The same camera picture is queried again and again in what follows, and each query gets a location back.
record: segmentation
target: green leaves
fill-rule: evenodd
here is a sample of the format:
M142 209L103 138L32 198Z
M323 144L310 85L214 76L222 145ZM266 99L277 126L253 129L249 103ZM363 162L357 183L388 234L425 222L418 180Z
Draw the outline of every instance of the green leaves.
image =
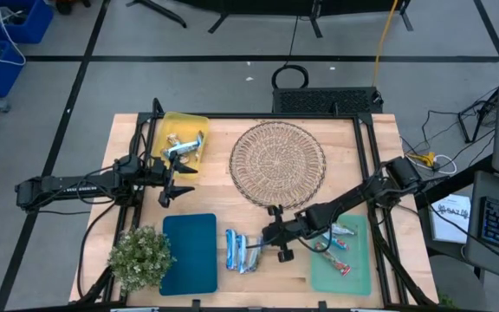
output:
M107 262L126 292L160 287L161 279L176 261L169 247L166 235L144 226L123 234Z

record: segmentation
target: yellow plastic container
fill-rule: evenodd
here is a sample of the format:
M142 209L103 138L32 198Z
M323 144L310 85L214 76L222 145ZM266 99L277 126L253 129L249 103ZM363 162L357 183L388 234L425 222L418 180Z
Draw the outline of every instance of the yellow plastic container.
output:
M161 152L163 149L172 147L172 144L167 140L167 136L175 133L181 143L188 143L195 141L198 137L198 132L200 131L204 135L202 144L197 151L187 153L190 160L184 164L192 169L199 170L199 163L204 156L205 142L207 141L207 135L209 133L209 119L206 117L167 112L165 117L163 117L163 120L159 123L157 136L153 142L152 156L160 157L168 167L170 165L169 160ZM195 156L196 152L199 154L198 159L196 159ZM197 173L175 172L175 177L194 179L197 176Z

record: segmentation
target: woven placemat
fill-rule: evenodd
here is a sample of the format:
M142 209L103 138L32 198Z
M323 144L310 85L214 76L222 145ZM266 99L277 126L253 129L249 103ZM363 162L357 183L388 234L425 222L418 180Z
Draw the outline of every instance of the woven placemat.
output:
M252 127L230 155L234 184L261 207L305 204L321 187L326 169L325 154L313 135L281 121Z

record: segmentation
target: wooden tabletop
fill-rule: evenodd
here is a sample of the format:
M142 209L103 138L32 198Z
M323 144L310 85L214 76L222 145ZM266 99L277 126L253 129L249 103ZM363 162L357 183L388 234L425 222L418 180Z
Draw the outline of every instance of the wooden tabletop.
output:
M128 143L135 128L136 114L117 114L107 143L103 166L109 166L114 159L128 153ZM381 160L402 156L399 132L393 115L373 116L379 154ZM279 263L276 248L266 248L262 254L257 272L239 275L225 269L226 229L256 237L263 226L272 218L260 207L244 198L234 186L229 173L229 156L237 139L249 128L263 120L254 119L215 119L210 120L210 132L197 179L176 179L175 185L194 185L196 190L189 192L171 203L169 209L158 204L160 188L146 188L140 225L152 225L162 229L166 216L194 213L214 213L217 216L217 258L218 288L215 293L188 296L161 296L157 289L143 289L128 297L130 306L191 306L192 299L200 299L204 307L285 307L316 308L317 302L326 300L329 308L381 308L382 298L379 276L373 251L370 231L369 256L371 266L371 294L350 296L313 291L310 282L310 251L297 241L288 247L294 250L295 260ZM285 120L310 132L321 144L327 158L327 174L321 189L308 202L327 202L340 196L361 183L360 164L355 142L353 124L350 120ZM368 163L372 164L366 128L362 126ZM402 205L415 209L412 196L403 198ZM91 223L105 209L105 206L92 207ZM284 214L288 220L294 210ZM84 292L95 282L107 266L107 256L113 244L119 208L113 208L92 229L85 247L82 270ZM349 213L366 215L366 206L359 205ZM423 233L417 215L402 209L392 210L392 220L399 247L401 263L415 283L437 301L437 292L432 279L431 266L426 253ZM386 263L391 298L398 301L394 274ZM118 298L119 284L113 288L113 299ZM71 300L77 299L76 287L71 292Z

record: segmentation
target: yellow cable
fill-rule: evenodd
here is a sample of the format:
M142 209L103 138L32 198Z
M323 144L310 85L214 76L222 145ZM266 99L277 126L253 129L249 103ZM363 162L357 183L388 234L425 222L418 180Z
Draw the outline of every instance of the yellow cable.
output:
M388 29L390 29L390 21L392 20L392 16L394 15L394 11L396 10L396 5L398 5L398 0L394 0L394 4L390 9L390 15L388 15L388 19L386 20L385 29L382 32L382 37L380 37L379 48L377 49L377 57L374 60L373 87L377 85L377 75L379 74L379 60L380 55L382 54L382 44L385 41Z

